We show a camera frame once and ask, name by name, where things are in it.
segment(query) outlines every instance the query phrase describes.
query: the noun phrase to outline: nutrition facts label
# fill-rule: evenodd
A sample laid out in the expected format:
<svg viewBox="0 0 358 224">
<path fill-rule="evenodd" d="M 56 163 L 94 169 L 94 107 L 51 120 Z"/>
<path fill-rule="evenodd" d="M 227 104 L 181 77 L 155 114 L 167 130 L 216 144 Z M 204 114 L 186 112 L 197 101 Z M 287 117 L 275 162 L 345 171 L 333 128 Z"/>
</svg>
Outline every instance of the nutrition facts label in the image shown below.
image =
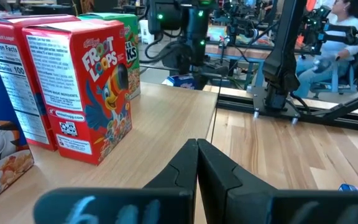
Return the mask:
<svg viewBox="0 0 358 224">
<path fill-rule="evenodd" d="M 31 56 L 37 69 L 46 104 L 82 111 L 69 40 L 28 35 Z"/>
<path fill-rule="evenodd" d="M 27 74 L 15 45 L 0 43 L 0 74 L 24 136 L 49 144 Z"/>
</svg>

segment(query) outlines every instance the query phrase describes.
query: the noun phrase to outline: kellogg's logo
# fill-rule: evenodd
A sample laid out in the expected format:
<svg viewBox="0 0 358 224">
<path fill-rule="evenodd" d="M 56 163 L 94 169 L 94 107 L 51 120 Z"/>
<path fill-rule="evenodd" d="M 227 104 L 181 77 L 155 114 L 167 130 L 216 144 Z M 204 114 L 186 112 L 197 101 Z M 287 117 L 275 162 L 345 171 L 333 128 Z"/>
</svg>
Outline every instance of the kellogg's logo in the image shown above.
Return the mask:
<svg viewBox="0 0 358 224">
<path fill-rule="evenodd" d="M 99 39 L 87 39 L 86 41 L 84 41 L 84 48 L 88 48 L 88 47 L 96 47 L 98 44 L 100 43 Z"/>
<path fill-rule="evenodd" d="M 131 31 L 131 26 L 124 27 L 125 35 L 127 35 Z"/>
</svg>

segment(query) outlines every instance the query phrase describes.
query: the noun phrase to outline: woman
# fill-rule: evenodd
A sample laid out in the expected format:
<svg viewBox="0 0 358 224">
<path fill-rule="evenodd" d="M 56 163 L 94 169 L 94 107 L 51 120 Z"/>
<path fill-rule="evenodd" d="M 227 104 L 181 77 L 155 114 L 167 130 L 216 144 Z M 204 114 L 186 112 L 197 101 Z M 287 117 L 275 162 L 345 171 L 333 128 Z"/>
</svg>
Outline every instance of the woman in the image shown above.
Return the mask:
<svg viewBox="0 0 358 224">
<path fill-rule="evenodd" d="M 354 26 L 358 30 L 358 0 L 335 0 L 333 9 L 333 18 L 330 24 L 340 26 Z M 327 31 L 328 35 L 345 36 L 344 32 Z M 338 76 L 344 76 L 349 68 L 349 63 L 354 60 L 353 55 L 358 53 L 358 46 L 349 46 L 340 42 L 327 41 L 321 47 L 321 57 L 339 58 L 337 63 Z M 301 83 L 299 89 L 294 92 L 296 96 L 305 98 L 308 96 L 310 86 L 313 83 L 330 80 L 333 76 L 333 70 L 330 66 L 321 73 L 313 71 L 313 59 L 297 61 L 296 74 Z"/>
</svg>

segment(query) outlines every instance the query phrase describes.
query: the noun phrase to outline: metal frame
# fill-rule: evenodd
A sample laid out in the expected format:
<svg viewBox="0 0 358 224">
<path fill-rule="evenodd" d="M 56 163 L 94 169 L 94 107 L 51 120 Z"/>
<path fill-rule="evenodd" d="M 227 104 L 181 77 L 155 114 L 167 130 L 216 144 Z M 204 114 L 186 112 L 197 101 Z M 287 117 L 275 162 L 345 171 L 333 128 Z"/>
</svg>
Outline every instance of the metal frame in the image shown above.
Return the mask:
<svg viewBox="0 0 358 224">
<path fill-rule="evenodd" d="M 161 66 L 144 64 L 141 64 L 140 66 L 145 68 L 178 71 L 178 69 L 175 68 Z M 222 77 L 213 73 L 193 72 L 193 74 L 204 75 L 211 78 Z M 310 108 L 311 114 L 306 114 L 304 106 L 289 105 L 288 103 L 282 111 L 269 111 L 264 106 L 265 88 L 261 86 L 253 86 L 252 92 L 252 98 L 219 94 L 216 107 L 225 110 L 252 113 L 254 114 L 254 118 L 258 118 L 259 115 L 271 116 L 274 118 L 287 119 L 292 121 L 292 124 L 296 124 L 298 121 L 303 121 L 307 123 L 358 130 L 358 114 L 353 113 L 353 111 L 358 109 L 358 98 L 347 103 L 338 104 L 330 109 Z"/>
</svg>

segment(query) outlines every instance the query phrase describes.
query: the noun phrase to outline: wooden tabletop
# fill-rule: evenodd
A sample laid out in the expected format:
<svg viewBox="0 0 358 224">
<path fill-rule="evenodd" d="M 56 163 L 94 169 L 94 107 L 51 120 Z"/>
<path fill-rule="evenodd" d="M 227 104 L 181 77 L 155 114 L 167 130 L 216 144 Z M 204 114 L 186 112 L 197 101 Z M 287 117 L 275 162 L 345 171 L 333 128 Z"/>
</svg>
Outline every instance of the wooden tabletop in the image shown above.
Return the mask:
<svg viewBox="0 0 358 224">
<path fill-rule="evenodd" d="M 267 56 L 271 53 L 270 50 L 257 50 L 257 49 L 242 49 L 240 48 L 247 58 L 257 58 L 257 59 L 266 59 Z M 218 45 L 207 44 L 205 47 L 206 54 L 221 54 L 222 49 L 219 48 Z M 240 51 L 238 51 L 235 47 L 226 47 L 224 50 L 225 55 L 241 57 Z"/>
<path fill-rule="evenodd" d="M 215 86 L 205 91 L 217 92 Z M 243 90 L 222 88 L 226 95 L 251 98 Z M 305 100 L 315 108 L 335 103 Z M 278 189 L 337 190 L 358 187 L 358 131 L 290 122 L 218 109 L 213 144 L 243 168 Z"/>
<path fill-rule="evenodd" d="M 35 201 L 57 187 L 141 188 L 187 139 L 206 137 L 215 93 L 149 83 L 141 88 L 132 100 L 132 131 L 99 166 L 32 146 L 35 166 L 0 195 L 0 223 L 33 223 Z"/>
</svg>

